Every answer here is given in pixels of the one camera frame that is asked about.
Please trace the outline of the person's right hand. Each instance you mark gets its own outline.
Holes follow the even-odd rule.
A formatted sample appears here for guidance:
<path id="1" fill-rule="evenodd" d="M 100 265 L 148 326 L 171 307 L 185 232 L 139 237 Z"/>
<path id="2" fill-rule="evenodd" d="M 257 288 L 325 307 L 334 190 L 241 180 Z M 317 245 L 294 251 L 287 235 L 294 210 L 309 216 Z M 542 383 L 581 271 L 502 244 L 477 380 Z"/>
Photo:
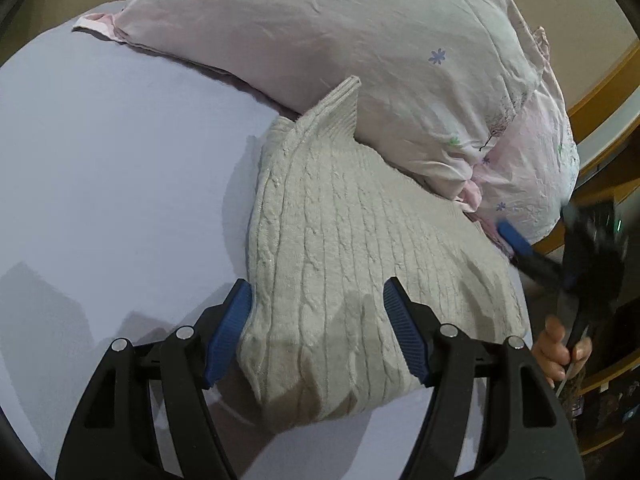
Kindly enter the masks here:
<path id="1" fill-rule="evenodd" d="M 555 315 L 548 315 L 537 337 L 532 355 L 551 387 L 564 379 L 571 380 L 585 367 L 592 353 L 590 337 L 582 338 L 572 351 L 563 344 L 565 327 Z"/>

